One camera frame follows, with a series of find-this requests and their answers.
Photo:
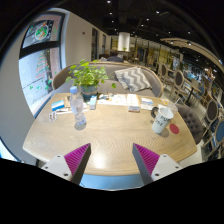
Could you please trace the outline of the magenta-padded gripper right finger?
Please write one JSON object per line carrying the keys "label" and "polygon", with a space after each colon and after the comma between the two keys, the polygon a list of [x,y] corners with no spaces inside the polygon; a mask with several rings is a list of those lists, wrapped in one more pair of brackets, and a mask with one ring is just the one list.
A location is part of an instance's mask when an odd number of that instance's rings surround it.
{"label": "magenta-padded gripper right finger", "polygon": [[132,154],[145,185],[182,169],[169,155],[158,155],[136,143],[133,144]]}

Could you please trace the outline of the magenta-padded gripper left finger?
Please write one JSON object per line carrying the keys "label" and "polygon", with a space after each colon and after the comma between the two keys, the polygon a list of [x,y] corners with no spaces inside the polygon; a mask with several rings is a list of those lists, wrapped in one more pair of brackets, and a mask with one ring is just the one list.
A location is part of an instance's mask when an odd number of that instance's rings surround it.
{"label": "magenta-padded gripper left finger", "polygon": [[56,155],[42,169],[79,185],[91,155],[91,144],[85,144],[66,155]]}

